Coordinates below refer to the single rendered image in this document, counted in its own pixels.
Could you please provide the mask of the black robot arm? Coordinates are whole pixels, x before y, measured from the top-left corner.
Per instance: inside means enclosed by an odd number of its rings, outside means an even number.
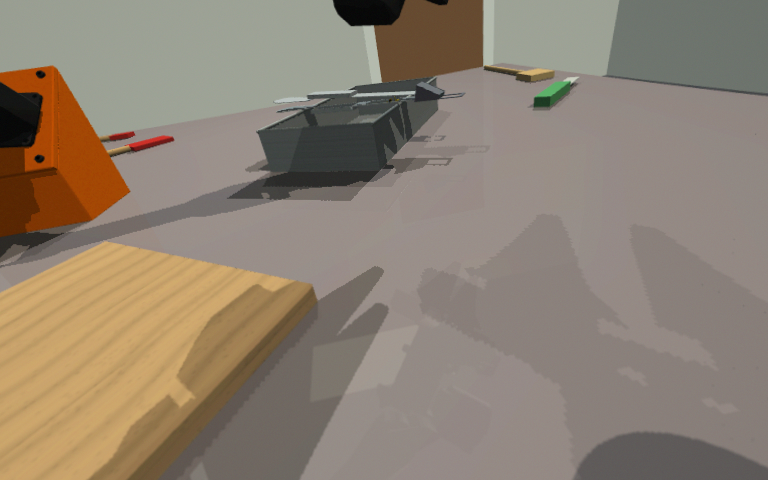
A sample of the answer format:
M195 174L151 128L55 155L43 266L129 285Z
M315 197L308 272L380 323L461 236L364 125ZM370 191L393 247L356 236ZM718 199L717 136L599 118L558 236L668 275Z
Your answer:
M0 82L0 148L35 145L43 97L17 93Z

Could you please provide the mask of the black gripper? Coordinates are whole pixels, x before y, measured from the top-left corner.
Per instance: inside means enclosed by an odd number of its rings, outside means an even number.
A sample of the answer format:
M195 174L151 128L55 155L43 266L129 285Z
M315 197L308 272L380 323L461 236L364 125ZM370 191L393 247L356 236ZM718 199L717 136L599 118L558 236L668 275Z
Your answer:
M333 0L339 17L351 26L392 25L405 0Z

